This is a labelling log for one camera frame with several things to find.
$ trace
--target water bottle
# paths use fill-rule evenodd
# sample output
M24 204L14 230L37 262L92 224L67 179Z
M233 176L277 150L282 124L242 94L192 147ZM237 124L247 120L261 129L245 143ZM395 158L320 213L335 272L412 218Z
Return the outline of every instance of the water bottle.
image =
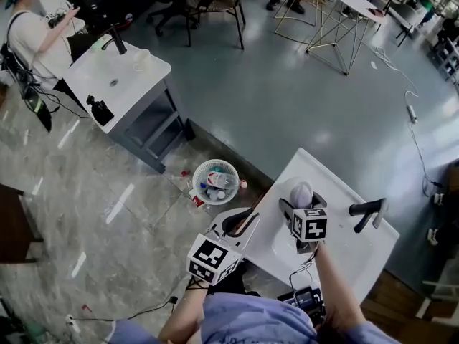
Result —
M238 188L239 179L228 173L210 172L207 176L207 184L217 188Z

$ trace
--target marble floor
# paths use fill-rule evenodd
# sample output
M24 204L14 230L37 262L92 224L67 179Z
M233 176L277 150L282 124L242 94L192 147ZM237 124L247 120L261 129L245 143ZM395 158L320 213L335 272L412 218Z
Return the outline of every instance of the marble floor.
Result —
M62 101L78 112L68 98ZM188 281L188 250L222 210L198 209L188 197L191 176L181 172L219 154L195 139L167 156L161 175L92 121L63 108L47 133L14 87L0 120L0 183L29 193L24 205L45 240L38 264L0 265L0 294L18 315L63 338L72 332L67 314L124 318L170 295L180 297ZM229 208L250 205L258 194L248 188ZM82 253L87 258L75 275ZM246 278L247 287L265 295L288 290L255 267ZM158 333L170 310L137 320ZM78 343L100 343L111 329L103 322L80 327L73 335Z

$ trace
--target strap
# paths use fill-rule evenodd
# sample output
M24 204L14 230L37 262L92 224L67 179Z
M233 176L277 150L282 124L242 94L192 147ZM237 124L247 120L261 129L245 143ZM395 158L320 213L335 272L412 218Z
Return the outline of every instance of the strap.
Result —
M22 14L26 14L28 11L20 11L18 14L14 15L9 22L8 30L6 31L6 45L9 47L9 31L11 30L11 26L13 23L18 19Z

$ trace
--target hand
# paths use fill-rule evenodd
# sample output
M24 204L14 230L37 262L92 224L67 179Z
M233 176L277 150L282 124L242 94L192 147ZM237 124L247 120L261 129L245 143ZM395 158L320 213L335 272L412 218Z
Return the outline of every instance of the hand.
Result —
M76 9L70 9L66 15L65 15L65 19L70 21L72 18L75 18L75 15L77 15L77 13L80 11L80 7L76 8Z

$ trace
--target white table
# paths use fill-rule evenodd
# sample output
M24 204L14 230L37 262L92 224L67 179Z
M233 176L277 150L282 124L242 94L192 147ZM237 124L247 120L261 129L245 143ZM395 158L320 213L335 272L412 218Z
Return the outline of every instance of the white table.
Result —
M332 29L330 29L328 32L326 32L325 34L322 34L322 31L323 31L323 28L324 28L326 22L328 21L328 19L331 18L331 15L333 14L333 11L335 10L335 7L338 4L341 5L341 9L339 10L340 12L342 11L343 4L344 4L344 5L347 5L349 8L355 10L357 13L359 13L362 16L362 18L357 17L356 18L356 22L353 25L353 27L352 28L348 28L348 27L346 27L344 25L344 22L346 20L348 20L348 18L344 18L343 20L341 20L341 15L340 15L339 16L339 20L337 21L337 24ZM385 16L375 16L370 12L369 9L376 9L376 7L372 3L367 1L367 0L336 0L335 6L333 7L332 12L330 14L328 14L327 19L325 19L325 21L322 23L322 26L320 27L320 29L316 32L316 34L313 36L311 42L306 47L306 53L307 54L311 53L311 54L316 55L317 57L320 57L322 60L324 60L327 63L329 63L332 67L335 67L337 70L343 72L345 75L349 75L349 73L351 71L351 68L352 68L352 65L354 64L354 61L355 61L355 59L357 57L357 54L359 53L362 40L364 39L364 36L365 36L366 28L368 27L368 23L370 21L372 21L372 22L375 22L375 23L378 23L378 24L385 24L385 22L386 22L386 17ZM362 34L361 37L359 37L359 35L358 35L358 25L359 25L359 22L361 22L361 20L364 19L364 18L367 18L367 21L366 21L366 24L365 24L364 33ZM343 27L347 32L342 37L340 37L338 39L338 34L339 34L339 28L340 27ZM333 32L335 30L336 30L335 39L332 42L329 42L329 43L326 43L326 44L321 44L321 40L323 38L325 38L326 36L328 36L331 32ZM338 43L349 32L354 34L354 43L352 45L352 53L351 53L350 63L349 63L349 65L347 65L345 63L345 61L344 61L343 55L341 54L341 51L339 49ZM356 40L357 40L357 38L359 39L360 42L359 42L359 45L357 47L357 50L355 50L356 49ZM323 57L321 57L318 54L316 54L316 53L311 51L312 49L318 49L318 48L327 47L327 46L333 46L333 47L338 49L339 56L341 57L342 63L344 64L344 69L342 67L338 67L338 66L332 64L328 60L324 59Z
M289 182L292 178L308 182L326 201L328 252L341 277L362 302L381 274L399 234L384 219L378 229L368 223L361 233L355 233L354 226L361 217L350 216L349 207L365 200L302 148L255 208L252 216L259 214L260 222L242 250L244 258L289 286L291 277L296 289L320 287L315 262L309 273L292 275L310 257L297 254L296 240L279 208L279 198L289 200L291 188L297 184Z
M193 138L171 65L151 55L151 65L137 71L134 57L140 50L124 42L119 55L114 43L106 50L89 49L65 73L64 80L87 113L94 118L89 95L103 101L113 118L100 129L132 154L164 172L163 157L184 137Z

